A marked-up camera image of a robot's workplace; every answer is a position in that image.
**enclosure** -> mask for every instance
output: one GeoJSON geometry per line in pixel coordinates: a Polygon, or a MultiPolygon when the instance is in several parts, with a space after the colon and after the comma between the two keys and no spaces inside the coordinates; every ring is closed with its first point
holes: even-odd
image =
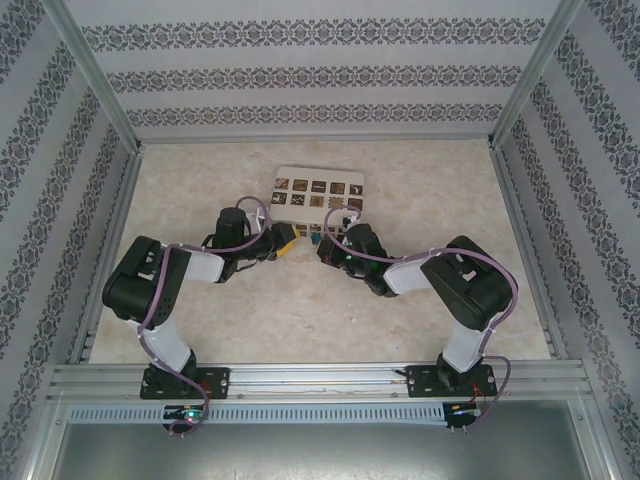
{"type": "Polygon", "coordinates": [[[0,478],[640,477],[638,7],[2,0],[0,478]],[[450,435],[394,373],[447,344],[435,292],[376,297],[302,237],[185,285],[180,334],[228,397],[200,442],[164,438],[105,282],[282,166],[363,173],[392,256],[464,234],[512,273],[482,427],[450,435]]]}

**mounting plate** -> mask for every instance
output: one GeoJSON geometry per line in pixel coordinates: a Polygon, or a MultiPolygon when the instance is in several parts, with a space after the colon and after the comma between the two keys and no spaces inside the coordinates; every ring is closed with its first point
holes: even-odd
{"type": "MultiPolygon", "coordinates": [[[[229,392],[228,368],[198,367],[196,381],[203,385],[209,394],[210,400],[226,400],[229,392]]],[[[142,400],[175,400],[178,398],[200,398],[200,393],[190,388],[182,391],[166,391],[157,382],[157,377],[152,368],[147,368],[142,376],[140,386],[140,398],[142,400]]]]}
{"type": "Polygon", "coordinates": [[[438,378],[438,367],[435,365],[409,365],[405,369],[407,389],[411,398],[443,398],[473,397],[473,384],[487,397],[494,396],[498,389],[491,365],[479,365],[476,374],[460,385],[455,392],[450,392],[438,378]]]}

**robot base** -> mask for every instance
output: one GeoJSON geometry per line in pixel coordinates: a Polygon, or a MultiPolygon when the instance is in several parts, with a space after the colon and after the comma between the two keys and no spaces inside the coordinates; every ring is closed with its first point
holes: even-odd
{"type": "Polygon", "coordinates": [[[465,378],[464,383],[456,386],[451,391],[438,376],[438,367],[433,365],[409,365],[405,372],[407,375],[407,387],[409,397],[469,397],[474,396],[473,384],[475,384],[487,397],[495,396],[496,387],[493,368],[491,365],[477,365],[473,367],[473,374],[465,378]]]}
{"type": "MultiPolygon", "coordinates": [[[[229,372],[228,368],[198,367],[195,354],[191,352],[191,357],[180,373],[204,387],[210,400],[226,400],[229,391],[229,372]]],[[[201,398],[201,396],[195,388],[153,364],[145,369],[142,376],[140,386],[142,400],[191,399],[201,398]]]]}

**marble-like surface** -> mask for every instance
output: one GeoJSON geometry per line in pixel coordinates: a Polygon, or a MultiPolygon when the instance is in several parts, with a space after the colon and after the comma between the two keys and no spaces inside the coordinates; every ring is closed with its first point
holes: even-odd
{"type": "MultiPolygon", "coordinates": [[[[488,354],[549,358],[524,268],[482,140],[156,145],[147,148],[122,238],[199,244],[242,195],[267,201],[277,167],[365,172],[366,213],[390,255],[444,246],[465,234],[520,284],[515,313],[488,354]]],[[[276,262],[224,285],[183,285],[174,315],[200,362],[435,360],[453,319],[433,291],[388,299],[320,263],[300,239],[276,262]]],[[[146,363],[133,330],[103,312],[92,363],[146,363]]]]}

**robotic arm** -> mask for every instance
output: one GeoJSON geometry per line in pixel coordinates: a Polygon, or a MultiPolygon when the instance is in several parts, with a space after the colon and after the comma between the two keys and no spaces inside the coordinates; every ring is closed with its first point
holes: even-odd
{"type": "MultiPolygon", "coordinates": [[[[468,255],[443,253],[408,259],[390,258],[370,225],[347,226],[346,234],[339,236],[338,242],[379,260],[345,252],[330,238],[325,238],[317,250],[322,262],[344,270],[350,277],[364,280],[379,296],[395,297],[433,288],[456,319],[449,342],[438,356],[438,379],[449,392],[468,388],[482,363],[492,322],[513,300],[509,281],[493,266],[468,255]]],[[[475,252],[491,259],[465,236],[456,237],[447,249],[475,252]]]]}
{"type": "Polygon", "coordinates": [[[171,316],[183,282],[225,283],[240,270],[276,260],[299,236],[293,226],[285,223],[261,227],[255,218],[255,224],[252,227],[246,213],[232,207],[220,212],[216,233],[207,236],[200,248],[169,248],[140,236],[107,280],[102,302],[138,331],[143,348],[152,357],[141,396],[144,392],[162,392],[165,398],[194,394],[172,371],[196,383],[200,380],[195,353],[180,337],[171,316]],[[161,265],[167,255],[163,274],[161,265]],[[148,318],[158,289],[159,301],[148,318]]]}

